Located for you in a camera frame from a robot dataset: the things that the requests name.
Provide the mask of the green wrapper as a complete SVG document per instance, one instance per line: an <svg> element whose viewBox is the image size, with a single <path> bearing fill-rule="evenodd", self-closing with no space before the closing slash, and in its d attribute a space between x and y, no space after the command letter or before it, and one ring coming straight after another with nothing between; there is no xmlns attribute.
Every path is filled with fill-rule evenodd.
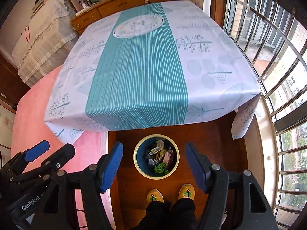
<svg viewBox="0 0 307 230"><path fill-rule="evenodd" d="M156 174L160 174L160 175L166 175L169 173L169 170L167 169L167 163L160 163L159 165L157 165L155 168L154 168L154 172Z"/></svg>

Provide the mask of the white small carton box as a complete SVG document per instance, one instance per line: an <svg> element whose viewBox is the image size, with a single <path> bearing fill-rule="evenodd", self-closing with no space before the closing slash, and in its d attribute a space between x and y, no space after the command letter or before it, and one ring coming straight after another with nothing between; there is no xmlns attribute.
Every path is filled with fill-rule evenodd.
<svg viewBox="0 0 307 230"><path fill-rule="evenodd" d="M164 148L164 142L162 140L157 140L156 146L151 149L149 155L154 156L154 154L160 152L163 148Z"/></svg>

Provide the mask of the pink snack box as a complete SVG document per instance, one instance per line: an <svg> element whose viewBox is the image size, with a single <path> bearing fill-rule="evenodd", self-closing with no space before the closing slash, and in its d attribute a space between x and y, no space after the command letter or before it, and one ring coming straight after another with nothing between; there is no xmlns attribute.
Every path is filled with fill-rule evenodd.
<svg viewBox="0 0 307 230"><path fill-rule="evenodd" d="M163 158L163 163L165 163L166 165L171 164L171 162L173 160L173 156L174 156L173 150L166 151L164 158Z"/></svg>

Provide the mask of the black gold wrapper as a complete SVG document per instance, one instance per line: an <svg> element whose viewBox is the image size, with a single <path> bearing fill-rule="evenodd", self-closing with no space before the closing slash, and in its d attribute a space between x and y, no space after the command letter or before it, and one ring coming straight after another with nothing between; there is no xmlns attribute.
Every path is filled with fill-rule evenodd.
<svg viewBox="0 0 307 230"><path fill-rule="evenodd" d="M151 170L154 170L154 168L159 164L159 162L151 156L146 156L145 159L147 160L147 164Z"/></svg>

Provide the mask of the dark blue trash bin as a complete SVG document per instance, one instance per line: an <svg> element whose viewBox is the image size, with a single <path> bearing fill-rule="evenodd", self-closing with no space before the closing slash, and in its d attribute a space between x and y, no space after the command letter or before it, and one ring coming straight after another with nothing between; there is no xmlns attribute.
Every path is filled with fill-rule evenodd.
<svg viewBox="0 0 307 230"><path fill-rule="evenodd" d="M164 142L164 148L151 157L157 160L159 164L163 162L163 158L166 151L170 149L174 151L173 160L171 164L167 166L169 173L163 176L160 174L156 174L154 170L151 170L147 164L147 160L145 159L146 156L150 156L149 152L153 147L156 146L157 140L162 140ZM168 136L160 134L149 135L140 140L140 142L138 142L134 150L133 161L135 168L142 176L151 180L161 180L171 176L174 171L176 171L176 168L178 167L178 164L180 162L180 151L176 143Z"/></svg>

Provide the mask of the pink bed cover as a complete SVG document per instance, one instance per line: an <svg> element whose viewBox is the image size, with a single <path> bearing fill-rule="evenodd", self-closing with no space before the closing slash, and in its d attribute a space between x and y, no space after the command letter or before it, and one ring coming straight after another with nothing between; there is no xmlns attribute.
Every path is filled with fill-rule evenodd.
<svg viewBox="0 0 307 230"><path fill-rule="evenodd" d="M57 137L45 124L44 115L48 100L61 68L56 68L36 83L19 101L12 132L11 156L18 152L31 149L43 140L50 144L50 148L33 162L26 171L39 167L48 156L63 146ZM106 132L84 132L74 142L74 157L63 167L68 173L83 171L89 165L96 164L101 156L107 154L113 144L109 144Z"/></svg>

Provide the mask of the right yellow slipper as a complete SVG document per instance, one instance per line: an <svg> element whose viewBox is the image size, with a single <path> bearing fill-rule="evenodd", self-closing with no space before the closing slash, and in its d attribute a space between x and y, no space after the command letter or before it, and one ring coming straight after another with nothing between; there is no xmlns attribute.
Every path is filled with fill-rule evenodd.
<svg viewBox="0 0 307 230"><path fill-rule="evenodd" d="M195 198L195 188L192 184L184 184L178 194L178 199L189 198L194 200Z"/></svg>

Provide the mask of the yellow slipper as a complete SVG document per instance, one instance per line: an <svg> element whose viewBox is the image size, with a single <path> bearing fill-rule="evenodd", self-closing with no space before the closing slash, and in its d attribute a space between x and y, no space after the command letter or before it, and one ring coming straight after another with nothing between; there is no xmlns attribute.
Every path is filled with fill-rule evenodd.
<svg viewBox="0 0 307 230"><path fill-rule="evenodd" d="M194 200L195 198L195 188L192 184L184 184L178 194L178 199L189 198Z"/></svg>
<svg viewBox="0 0 307 230"><path fill-rule="evenodd" d="M155 201L158 201L158 202L164 202L164 198L163 198L163 195L161 194L161 192L157 189L151 189L148 194L147 194L147 202L148 203L151 203L151 202L155 202Z"/></svg>

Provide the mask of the black trouser legs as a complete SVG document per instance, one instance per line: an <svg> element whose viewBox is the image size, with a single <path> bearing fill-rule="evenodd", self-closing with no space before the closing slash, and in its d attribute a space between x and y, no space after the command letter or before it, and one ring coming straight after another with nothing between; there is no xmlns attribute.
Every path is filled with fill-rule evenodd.
<svg viewBox="0 0 307 230"><path fill-rule="evenodd" d="M150 202L146 215L132 229L197 229L195 210L190 198L178 199L172 207L164 202Z"/></svg>

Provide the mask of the brown wooden door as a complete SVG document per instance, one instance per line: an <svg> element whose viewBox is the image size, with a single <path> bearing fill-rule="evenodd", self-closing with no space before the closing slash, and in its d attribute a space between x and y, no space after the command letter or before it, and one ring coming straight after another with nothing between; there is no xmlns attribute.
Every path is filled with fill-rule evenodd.
<svg viewBox="0 0 307 230"><path fill-rule="evenodd" d="M8 105L18 104L30 90L18 75L18 71L1 55L0 59L0 92L1 100Z"/></svg>

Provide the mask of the left yellow slipper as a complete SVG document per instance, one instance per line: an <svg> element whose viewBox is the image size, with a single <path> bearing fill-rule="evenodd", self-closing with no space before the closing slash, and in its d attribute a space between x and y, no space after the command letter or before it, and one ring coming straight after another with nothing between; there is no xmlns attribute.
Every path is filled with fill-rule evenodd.
<svg viewBox="0 0 307 230"><path fill-rule="evenodd" d="M164 198L163 198L163 195L161 194L161 192L157 189L151 189L148 194L147 194L147 202L148 203L151 203L151 202L155 202L155 201L158 201L158 202L164 202Z"/></svg>

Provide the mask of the lace covered piano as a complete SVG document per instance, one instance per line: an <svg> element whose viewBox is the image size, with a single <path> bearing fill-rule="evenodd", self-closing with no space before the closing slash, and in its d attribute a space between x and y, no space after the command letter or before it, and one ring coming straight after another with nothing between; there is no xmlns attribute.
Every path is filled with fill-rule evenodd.
<svg viewBox="0 0 307 230"><path fill-rule="evenodd" d="M29 87L66 60L78 39L71 24L74 16L70 0L44 0L24 28L12 57L19 77Z"/></svg>

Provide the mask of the teal white patterned tablecloth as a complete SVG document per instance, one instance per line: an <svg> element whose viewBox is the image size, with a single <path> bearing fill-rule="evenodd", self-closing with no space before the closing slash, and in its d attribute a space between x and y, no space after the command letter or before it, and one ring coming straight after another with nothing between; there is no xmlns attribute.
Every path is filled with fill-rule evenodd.
<svg viewBox="0 0 307 230"><path fill-rule="evenodd" d="M189 1L142 5L82 33L66 58L44 121L63 143L103 132L209 122L232 111L242 138L261 90L224 30Z"/></svg>

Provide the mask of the wooden desk with drawers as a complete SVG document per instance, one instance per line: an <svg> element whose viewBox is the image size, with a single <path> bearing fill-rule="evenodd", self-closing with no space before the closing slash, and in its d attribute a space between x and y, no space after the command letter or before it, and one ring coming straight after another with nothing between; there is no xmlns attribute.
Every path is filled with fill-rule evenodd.
<svg viewBox="0 0 307 230"><path fill-rule="evenodd" d="M82 34L92 23L117 12L151 3L181 1L181 0L101 0L87 11L71 19L73 28Z"/></svg>

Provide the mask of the metal window grille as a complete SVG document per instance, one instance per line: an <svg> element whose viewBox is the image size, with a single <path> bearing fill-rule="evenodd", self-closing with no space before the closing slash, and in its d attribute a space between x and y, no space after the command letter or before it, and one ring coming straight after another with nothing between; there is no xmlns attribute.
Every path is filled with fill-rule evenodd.
<svg viewBox="0 0 307 230"><path fill-rule="evenodd" d="M226 0L223 28L261 86L265 194L277 227L306 229L306 0Z"/></svg>

